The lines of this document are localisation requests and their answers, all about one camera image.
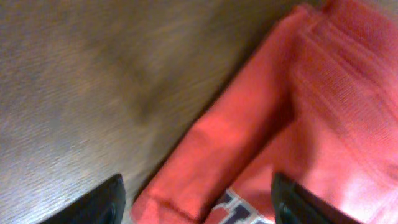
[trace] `red cloth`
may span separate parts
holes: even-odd
[[[273,221],[282,171],[345,214],[398,223],[398,29],[354,0],[296,8],[132,207],[137,223]],[[222,193],[234,204],[212,206]]]

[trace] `wooden surface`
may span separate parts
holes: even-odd
[[[37,223],[118,172],[128,211],[298,2],[1,1],[0,223]]]

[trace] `black object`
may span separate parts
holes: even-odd
[[[120,224],[126,191],[116,174],[42,224]]]
[[[277,224],[359,223],[281,173],[274,174],[271,195]]]

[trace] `sleeve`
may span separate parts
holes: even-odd
[[[135,201],[136,223],[200,223],[217,197],[289,119],[286,66],[306,10],[274,29],[213,106],[190,128]]]

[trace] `garment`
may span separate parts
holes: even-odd
[[[372,6],[297,7],[192,126],[132,219],[272,223],[272,174],[283,172],[360,222],[398,223],[397,58],[398,29]]]

